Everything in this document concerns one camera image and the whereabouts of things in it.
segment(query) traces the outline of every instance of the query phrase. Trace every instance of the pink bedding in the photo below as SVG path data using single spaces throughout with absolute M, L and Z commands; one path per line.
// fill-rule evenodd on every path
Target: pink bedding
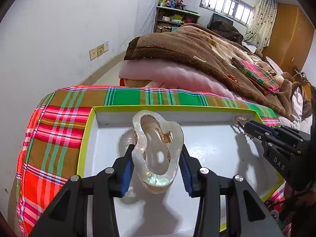
M 192 92 L 210 92 L 232 100 L 252 102 L 238 94 L 231 92 L 215 78 L 194 68 L 172 61 L 159 59 L 142 59 L 123 61 L 119 78 L 130 80 L 151 80 L 147 87 L 161 87 L 166 89 L 184 89 Z M 312 116 L 301 121 L 303 98 L 298 90 L 292 99 L 294 122 L 278 116 L 281 124 L 310 132 Z

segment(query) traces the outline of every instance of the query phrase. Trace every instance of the window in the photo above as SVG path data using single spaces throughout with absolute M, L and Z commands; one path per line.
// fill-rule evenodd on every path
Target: window
M 253 7 L 241 0 L 201 0 L 200 7 L 222 14 L 247 26 L 252 18 Z

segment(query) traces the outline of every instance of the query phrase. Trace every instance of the shelving unit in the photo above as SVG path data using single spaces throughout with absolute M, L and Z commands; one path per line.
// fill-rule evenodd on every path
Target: shelving unit
M 179 24 L 179 23 L 174 23 L 172 21 L 162 20 L 163 16 L 170 17 L 170 16 L 174 16 L 174 15 L 182 16 L 183 20 L 185 20 L 187 17 L 189 17 L 190 20 L 192 21 L 192 23 L 197 23 L 199 18 L 200 18 L 199 14 L 195 14 L 195 13 L 192 13 L 189 11 L 182 11 L 182 10 L 178 10 L 178 9 L 174 9 L 174 8 L 157 6 L 156 21 L 155 21 L 155 26 L 154 26 L 153 32 L 156 31 L 157 26 L 162 26 L 162 27 L 177 26 L 177 27 L 180 27 L 181 25 L 183 25 L 183 24 Z

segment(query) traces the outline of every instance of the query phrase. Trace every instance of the iridescent white hair clip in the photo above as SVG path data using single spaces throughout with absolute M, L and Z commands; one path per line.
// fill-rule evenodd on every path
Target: iridescent white hair clip
M 143 185 L 152 193 L 162 193 L 173 183 L 179 167 L 180 153 L 184 143 L 183 132 L 176 122 L 166 121 L 153 111 L 140 111 L 133 117 L 135 148 L 132 159 Z M 168 169 L 164 174 L 156 174 L 149 169 L 146 158 L 148 140 L 145 132 L 154 130 L 160 141 L 167 147 Z

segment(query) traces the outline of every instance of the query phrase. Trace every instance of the window frame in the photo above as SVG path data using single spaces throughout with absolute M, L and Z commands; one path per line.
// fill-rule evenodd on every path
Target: window frame
M 224 13 L 223 11 L 224 11 L 224 8 L 225 8 L 226 1 L 227 1 L 227 0 L 224 0 L 224 4 L 223 4 L 223 7 L 222 7 L 222 10 L 221 10 L 221 11 L 215 9 L 215 8 L 216 8 L 216 5 L 215 5 L 215 8 L 210 8 L 210 0 L 208 1 L 208 5 L 207 5 L 207 6 L 204 6 L 204 3 L 203 3 L 204 0 L 201 0 L 201 2 L 200 2 L 200 7 L 201 7 L 201 8 L 204 8 L 204 9 L 207 9 L 207 10 L 210 10 L 210 11 L 213 11 L 214 13 L 220 14 L 220 15 L 222 15 L 222 16 L 225 16 L 225 17 L 227 17 L 228 19 L 234 20 L 234 21 L 238 22 L 239 24 L 241 24 L 241 25 L 247 27 L 247 26 L 248 26 L 247 22 L 249 21 L 249 17 L 250 17 L 250 15 L 253 15 L 253 7 L 250 6 L 249 4 L 245 3 L 245 2 L 242 1 L 242 0 L 230 0 L 231 3 L 230 3 L 230 7 L 229 7 L 229 10 L 228 10 L 228 13 Z M 230 12 L 230 10 L 231 10 L 231 8 L 232 8 L 232 3 L 233 3 L 233 2 L 235 3 L 234 8 L 233 8 L 233 14 L 230 15 L 229 12 Z M 247 9 L 250 10 L 250 13 L 249 13 L 249 15 L 248 15 L 248 18 L 247 18 L 247 21 L 246 21 L 246 22 L 243 22 L 243 21 L 241 21 L 241 19 L 239 20 L 239 19 L 237 19 L 237 18 L 235 17 L 235 16 L 236 16 L 237 9 L 238 9 L 238 5 L 244 6 L 244 10 L 243 10 L 243 12 L 242 12 L 241 19 L 242 19 L 243 13 L 244 13 L 244 11 L 245 11 L 245 8 L 247 8 Z

